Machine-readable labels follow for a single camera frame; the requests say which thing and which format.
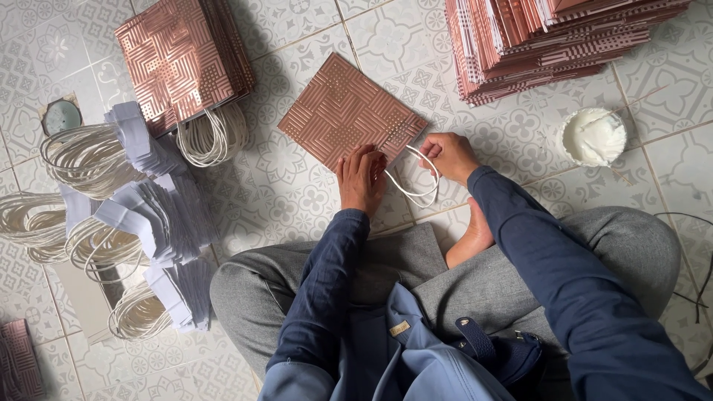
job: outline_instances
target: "navy blue sleeve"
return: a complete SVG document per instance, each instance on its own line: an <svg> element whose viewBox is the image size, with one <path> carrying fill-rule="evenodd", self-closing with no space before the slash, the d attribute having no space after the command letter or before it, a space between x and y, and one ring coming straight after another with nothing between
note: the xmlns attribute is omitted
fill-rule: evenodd
<svg viewBox="0 0 713 401"><path fill-rule="evenodd" d="M489 166L468 190L571 354L579 400L713 400L625 284L525 190Z"/></svg>
<svg viewBox="0 0 713 401"><path fill-rule="evenodd" d="M290 360L337 377L349 289L369 230L369 217L361 210L334 215L304 264L302 284L279 330L277 350L266 372Z"/></svg>

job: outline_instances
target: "bare foot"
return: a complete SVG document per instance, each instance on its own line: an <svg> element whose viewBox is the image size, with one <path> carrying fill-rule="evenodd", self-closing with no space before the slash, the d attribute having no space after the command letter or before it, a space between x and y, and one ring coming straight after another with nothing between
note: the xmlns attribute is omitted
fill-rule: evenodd
<svg viewBox="0 0 713 401"><path fill-rule="evenodd" d="M486 217L476 200L468 198L468 204L471 206L471 222L468 223L466 233L461 239L446 252L446 264L449 269L455 268L495 244Z"/></svg>

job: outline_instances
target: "person's right hand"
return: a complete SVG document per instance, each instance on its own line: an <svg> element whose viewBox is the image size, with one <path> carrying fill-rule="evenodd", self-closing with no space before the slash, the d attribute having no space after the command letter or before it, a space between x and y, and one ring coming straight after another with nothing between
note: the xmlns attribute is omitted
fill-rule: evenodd
<svg viewBox="0 0 713 401"><path fill-rule="evenodd" d="M452 132L429 134L419 150L444 177L462 186L466 186L468 177L481 165L468 139ZM436 174L423 159L419 161L419 166L431 170L431 175Z"/></svg>

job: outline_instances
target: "bag strap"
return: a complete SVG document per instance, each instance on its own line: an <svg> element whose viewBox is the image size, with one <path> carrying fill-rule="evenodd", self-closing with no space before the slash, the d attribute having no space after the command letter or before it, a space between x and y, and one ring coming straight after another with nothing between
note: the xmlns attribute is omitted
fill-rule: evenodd
<svg viewBox="0 0 713 401"><path fill-rule="evenodd" d="M475 320L464 317L456 319L456 327L470 343L481 364L493 362L496 358L495 347L490 337L481 329Z"/></svg>

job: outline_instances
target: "person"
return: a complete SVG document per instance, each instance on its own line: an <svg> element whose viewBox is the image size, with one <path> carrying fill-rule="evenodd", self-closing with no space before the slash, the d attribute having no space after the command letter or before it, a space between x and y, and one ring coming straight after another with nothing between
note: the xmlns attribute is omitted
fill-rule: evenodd
<svg viewBox="0 0 713 401"><path fill-rule="evenodd" d="M444 343L463 316L539 337L533 399L713 400L657 322L679 272L666 224L621 207L560 221L455 133L421 152L472 195L445 258L428 223L368 238L386 161L365 145L339 160L342 209L320 241L249 250L216 272L213 307L264 380L261 400L512 400Z"/></svg>

